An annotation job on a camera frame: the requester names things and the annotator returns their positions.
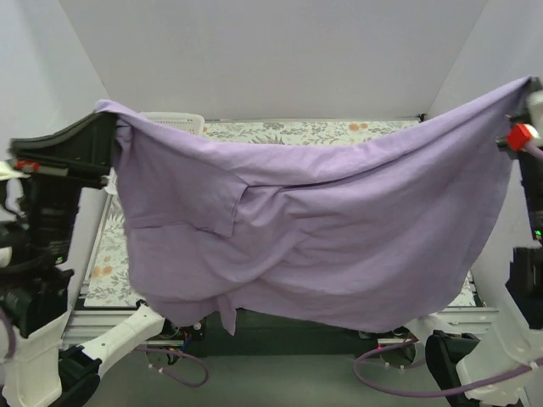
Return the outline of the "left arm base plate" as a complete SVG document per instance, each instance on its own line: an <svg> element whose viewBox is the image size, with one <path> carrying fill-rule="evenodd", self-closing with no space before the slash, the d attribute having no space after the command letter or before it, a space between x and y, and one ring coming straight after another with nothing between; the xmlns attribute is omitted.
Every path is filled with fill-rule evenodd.
<svg viewBox="0 0 543 407"><path fill-rule="evenodd" d="M191 326L176 326L173 322L165 320L159 338L164 340L186 340L201 341L204 338L206 319L203 319Z"/></svg>

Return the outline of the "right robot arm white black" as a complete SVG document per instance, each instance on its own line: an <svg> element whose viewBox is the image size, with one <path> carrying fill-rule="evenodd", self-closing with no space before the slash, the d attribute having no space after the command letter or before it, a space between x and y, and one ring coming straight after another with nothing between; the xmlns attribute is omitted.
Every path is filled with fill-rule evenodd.
<svg viewBox="0 0 543 407"><path fill-rule="evenodd" d="M415 319L397 307L384 315L394 337L410 332L424 347L438 396L451 405L506 406L542 376L542 163L505 153L506 195L471 273L484 309L481 337L443 314Z"/></svg>

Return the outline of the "purple t shirt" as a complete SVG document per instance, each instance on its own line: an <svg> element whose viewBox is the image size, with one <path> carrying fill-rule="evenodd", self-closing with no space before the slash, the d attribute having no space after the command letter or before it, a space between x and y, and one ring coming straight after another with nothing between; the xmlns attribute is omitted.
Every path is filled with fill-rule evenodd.
<svg viewBox="0 0 543 407"><path fill-rule="evenodd" d="M386 332L444 309L501 212L521 78L345 146L216 142L109 100L128 274L178 325L239 309Z"/></svg>

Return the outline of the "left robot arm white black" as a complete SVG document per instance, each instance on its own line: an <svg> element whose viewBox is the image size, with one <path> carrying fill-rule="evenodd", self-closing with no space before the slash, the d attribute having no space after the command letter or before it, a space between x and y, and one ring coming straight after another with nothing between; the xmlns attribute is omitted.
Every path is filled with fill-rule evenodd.
<svg viewBox="0 0 543 407"><path fill-rule="evenodd" d="M5 406L82 406L104 374L151 337L173 338L177 314L146 304L81 344L64 334L72 308L65 267L86 188L107 185L117 117L92 113L52 135L14 139L1 164L1 320Z"/></svg>

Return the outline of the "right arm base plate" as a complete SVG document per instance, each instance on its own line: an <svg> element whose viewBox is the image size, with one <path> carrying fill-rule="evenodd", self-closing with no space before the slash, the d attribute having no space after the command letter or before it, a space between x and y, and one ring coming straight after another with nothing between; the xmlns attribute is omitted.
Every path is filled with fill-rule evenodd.
<svg viewBox="0 0 543 407"><path fill-rule="evenodd" d="M360 339L373 340L381 344L394 344L394 343L403 343L410 340L417 341L418 338L413 335L405 326L400 326L391 331L386 332L365 332L358 331L358 336Z"/></svg>

